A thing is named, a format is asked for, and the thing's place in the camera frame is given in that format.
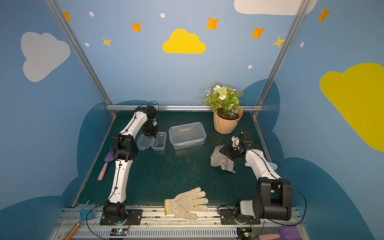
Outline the large clear lunch box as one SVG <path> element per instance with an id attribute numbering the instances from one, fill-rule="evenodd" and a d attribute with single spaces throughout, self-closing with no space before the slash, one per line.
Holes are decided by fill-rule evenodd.
<path id="1" fill-rule="evenodd" d="M 174 150 L 182 150 L 203 145 L 207 134 L 203 124 L 195 122 L 170 127 L 169 137 Z"/>

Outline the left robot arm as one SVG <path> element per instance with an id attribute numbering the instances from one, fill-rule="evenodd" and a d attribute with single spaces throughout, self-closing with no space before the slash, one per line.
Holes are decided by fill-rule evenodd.
<path id="1" fill-rule="evenodd" d="M 138 155 L 135 138 L 140 130 L 148 137 L 155 138 L 159 126 L 155 119 L 154 106 L 138 106 L 129 123 L 112 139 L 112 152 L 115 159 L 115 174 L 111 193 L 104 203 L 100 225 L 122 226 L 126 224 L 127 183 L 130 168 Z"/>

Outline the small lunch box lid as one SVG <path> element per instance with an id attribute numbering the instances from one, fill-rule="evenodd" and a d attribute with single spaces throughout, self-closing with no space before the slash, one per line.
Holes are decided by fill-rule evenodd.
<path id="1" fill-rule="evenodd" d="M 152 136 L 147 136 L 145 134 L 141 134 L 137 139 L 137 147 L 140 151 L 144 151 L 149 149 L 154 142 L 154 138 Z"/>

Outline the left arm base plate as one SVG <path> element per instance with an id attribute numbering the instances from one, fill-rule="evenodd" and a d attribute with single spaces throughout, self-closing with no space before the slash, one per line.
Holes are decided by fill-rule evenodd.
<path id="1" fill-rule="evenodd" d="M 140 225 L 143 210 L 141 209 L 127 209 L 125 212 L 120 212 L 116 216 L 112 214 L 103 213 L 100 220 L 101 226 L 129 226 Z"/>

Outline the small clear lunch box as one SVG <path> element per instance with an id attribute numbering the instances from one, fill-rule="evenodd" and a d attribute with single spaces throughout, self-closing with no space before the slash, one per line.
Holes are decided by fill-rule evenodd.
<path id="1" fill-rule="evenodd" d="M 152 149 L 154 151 L 164 151 L 166 146 L 167 133 L 158 132 L 156 138 L 152 143 Z"/>

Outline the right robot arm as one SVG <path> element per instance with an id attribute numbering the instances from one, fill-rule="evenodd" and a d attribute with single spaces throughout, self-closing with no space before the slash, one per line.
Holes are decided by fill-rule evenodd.
<path id="1" fill-rule="evenodd" d="M 234 219 L 238 224 L 260 219 L 289 221 L 292 212 L 292 184 L 282 179 L 271 167 L 264 152 L 253 144 L 250 132 L 231 138 L 220 152 L 230 160 L 244 159 L 257 178 L 252 200 L 238 201 Z"/>

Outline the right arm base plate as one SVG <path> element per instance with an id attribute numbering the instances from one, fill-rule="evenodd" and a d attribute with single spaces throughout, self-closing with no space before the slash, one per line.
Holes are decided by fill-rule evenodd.
<path id="1" fill-rule="evenodd" d="M 219 208 L 217 212 L 220 215 L 222 225 L 259 225 L 261 223 L 253 216 L 243 215 L 237 209 Z"/>

